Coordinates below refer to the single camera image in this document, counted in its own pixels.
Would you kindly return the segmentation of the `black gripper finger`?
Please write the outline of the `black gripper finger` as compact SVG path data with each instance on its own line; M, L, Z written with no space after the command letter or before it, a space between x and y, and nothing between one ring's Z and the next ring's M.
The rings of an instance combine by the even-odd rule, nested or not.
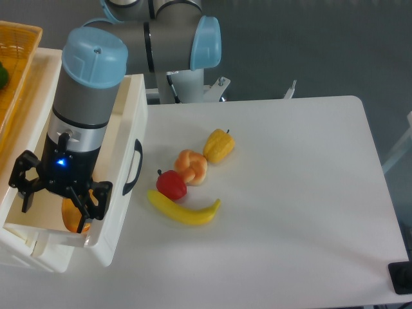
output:
M23 205L22 205L22 212L27 213L29 209L32 206L33 203L33 198L34 198L34 192L26 192L26 191L21 191L21 197L23 199Z
M79 208L76 207L72 199L69 199L69 231L77 232L79 223L82 219L82 213ZM84 222L82 233L85 233L91 227L91 222Z

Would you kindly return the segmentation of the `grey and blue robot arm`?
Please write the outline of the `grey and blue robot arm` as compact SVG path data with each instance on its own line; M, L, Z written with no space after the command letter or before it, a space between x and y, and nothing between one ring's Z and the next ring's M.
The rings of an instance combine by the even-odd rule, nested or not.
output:
M24 151L9 180L23 212L43 189L71 200L80 214L77 232L109 208L113 185L92 174L123 78L213 68L221 60L220 24L203 15L200 1L100 5L106 18L72 30L63 48L42 156Z

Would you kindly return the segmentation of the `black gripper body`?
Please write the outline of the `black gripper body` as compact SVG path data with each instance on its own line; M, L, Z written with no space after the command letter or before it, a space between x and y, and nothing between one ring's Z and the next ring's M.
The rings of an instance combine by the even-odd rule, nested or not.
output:
M37 158L29 150L20 154L15 160L9 186L20 193L35 193L46 189L63 198L72 199L84 219L102 220L109 208L113 184L93 180L100 148L74 151L69 149L66 133L61 140L61 143L54 142L47 136L41 158Z

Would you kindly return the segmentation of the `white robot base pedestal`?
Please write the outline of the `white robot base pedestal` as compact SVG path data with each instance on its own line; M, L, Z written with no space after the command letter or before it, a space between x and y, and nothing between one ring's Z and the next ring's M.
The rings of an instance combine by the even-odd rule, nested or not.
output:
M231 80L220 76L211 85L204 84L204 70L155 73L156 88L146 89L152 104L187 104L224 102L224 92Z

